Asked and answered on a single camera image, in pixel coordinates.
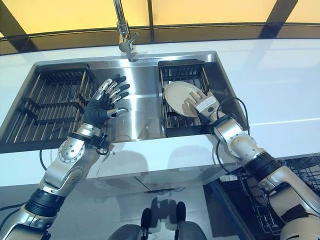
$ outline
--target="black cable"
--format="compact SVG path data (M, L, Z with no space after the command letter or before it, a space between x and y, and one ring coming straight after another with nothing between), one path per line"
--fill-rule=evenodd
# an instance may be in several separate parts
M10 218L11 215L15 214L15 213L18 212L19 210L20 210L20 208L14 210L14 211L12 211L12 212L10 212L10 213L3 219L3 221L2 221L1 224L0 224L0 232L1 232L1 229L2 229L2 227L4 226L5 222L8 220L8 218Z
M40 151L39 151L39 158L40 158L40 163L41 163L41 166L43 167L43 169L46 171L47 168L46 166L44 165L44 161L42 159L42 150L44 148L44 145L45 145L45 142L48 140L48 138L54 134L56 131L58 131L59 129L61 129L62 127L64 127L65 125L68 125L69 123L72 123L72 122L75 122L74 120L72 121L67 121L65 124L62 124L61 126L57 127L55 130L53 130L52 132L50 132L43 140L42 140L42 143L41 143L41 146L40 146Z
M216 110L216 119L219 119L218 113L219 113L219 111L221 111L222 105L223 105L226 101L229 101L229 100L231 100L231 99L236 99L236 100L238 100L238 101L242 104L242 106L243 106L243 108L244 108L244 112L245 112L246 127L247 127L247 130L248 130L248 135L250 136L250 126L249 126L249 118L248 118L247 107L246 107L245 103L244 103L240 98L235 97L235 96L231 96L231 97L228 97L228 98L224 99L223 101L221 101L220 104L219 104L219 106L218 106L218 108L217 108L217 110ZM228 169L226 169L225 166L223 166L223 164L221 163L221 160L220 160L220 158L219 158L219 153L218 153L220 142L221 142L221 141L218 140L218 142L217 142L217 144L216 144L216 146L215 146L215 155L216 155L216 157L218 158L218 162L219 162L221 168L222 168L223 170L225 170L225 171L226 171L228 174L230 174L230 175L234 175L234 176L241 177L241 178L243 178L243 177L248 177L248 178L249 178L249 177L252 177L251 175L233 173L233 172L229 171Z
M233 172L229 171L228 169L226 169L226 167L222 164L222 162L221 162L221 160L220 160L220 157L219 157L219 144L220 144L220 142L221 142L221 141L218 140L218 142L216 143L216 146L215 146L215 155L216 155L216 157L218 158L218 162L219 162L221 168L222 168L223 170L225 170L225 171L226 171L228 174L230 174L230 175L234 175L234 176L241 177L241 178L243 178L243 177L252 177L252 176L250 176L250 175L233 173Z
M247 127L247 129L248 129L248 135L250 136L250 126L249 126L249 118L248 118L247 107L246 107L245 103L244 103L240 98L235 97L235 96L231 96L231 97L228 97L228 98L224 99L223 101L221 101L220 104L219 104L219 106L218 106L218 108L217 108L217 110L216 110L216 119L219 119L218 112L221 111L222 105L223 105L226 101L231 100L231 99L236 99L236 100L238 100L238 101L242 104L242 106L243 106L243 108L244 108L244 112L245 112L246 127Z
M17 208L17 207L21 207L22 205L26 204L27 202L23 202L17 205L10 205L10 206L4 206L0 208L0 211L6 210L6 209L13 209L13 208Z

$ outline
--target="dish rack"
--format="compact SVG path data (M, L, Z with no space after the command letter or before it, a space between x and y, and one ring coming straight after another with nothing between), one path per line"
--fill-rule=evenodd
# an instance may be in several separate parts
M84 109L96 89L94 75L86 64L52 69L36 69L4 131L0 152L39 150L52 130L66 124L45 142L44 149L57 148L82 123Z
M320 196L320 156L280 160L280 163L290 168L318 196ZM280 235L283 223L269 209L268 198L257 190L259 189L258 182L252 181L250 178L240 179L239 181L241 181L244 191L248 195L262 230L266 234L271 233L274 236Z
M165 99L165 88L172 82L183 81L192 84L205 94L211 89L204 61L198 59L183 59L159 61L159 79L163 104L162 129L166 137L208 134L209 129L202 125L198 118L186 117L176 113Z

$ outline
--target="plate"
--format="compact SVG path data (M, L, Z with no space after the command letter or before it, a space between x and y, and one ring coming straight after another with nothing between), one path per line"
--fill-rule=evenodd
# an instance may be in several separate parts
M164 98L169 106L178 114L197 118L198 114L196 110L187 102L187 98L193 100L190 92L196 93L197 91L201 90L190 83L185 81L174 81L166 86Z

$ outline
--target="robotic arm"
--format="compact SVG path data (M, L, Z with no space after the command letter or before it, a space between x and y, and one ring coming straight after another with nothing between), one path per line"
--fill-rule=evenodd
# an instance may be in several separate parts
M84 112L84 124L60 146L56 160L27 204L11 218L0 240L48 240L51 227L65 198L81 178L85 178L99 154L109 143L100 128L109 118L121 116L127 109L114 104L128 95L129 85L115 75L107 79L94 94ZM275 213L285 223L281 240L318 240L320 238L320 198L289 168L280 165L230 116L218 111L219 102L209 91L191 94L192 105L213 126L214 133L239 163L255 177L269 196Z
M84 123L69 135L58 150L55 161L47 168L44 177L29 201L11 217L1 240L48 240L47 229L57 217L66 197L78 181L85 178L99 155L107 154L109 143L100 128L110 118L128 113L125 108L116 108L115 103L129 93L126 77L116 74L96 91L84 112Z
M274 212L285 223L281 240L320 239L320 198L288 167L282 166L245 133L230 116L219 111L219 102L209 91L190 93L188 99L213 125L214 133L239 163L257 179L269 196Z

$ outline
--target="white countertop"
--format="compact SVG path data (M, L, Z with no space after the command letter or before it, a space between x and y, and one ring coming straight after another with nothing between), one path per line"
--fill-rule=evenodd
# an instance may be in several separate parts
M260 147L277 158L320 152L320 39L165 43L138 45L137 51L141 54L216 51L235 94L247 106L251 135ZM109 46L0 56L0 124L34 63L119 55L117 46ZM171 147L152 154L148 149L157 145ZM180 149L188 145L204 148L203 154ZM212 165L213 147L205 135L117 143L115 155L100 165L99 175L93 169L89 177ZM119 157L120 150L129 154ZM142 155L147 167L128 160L130 152ZM45 151L46 165L50 153L55 156L55 151ZM38 151L0 155L0 186L35 184L43 174Z

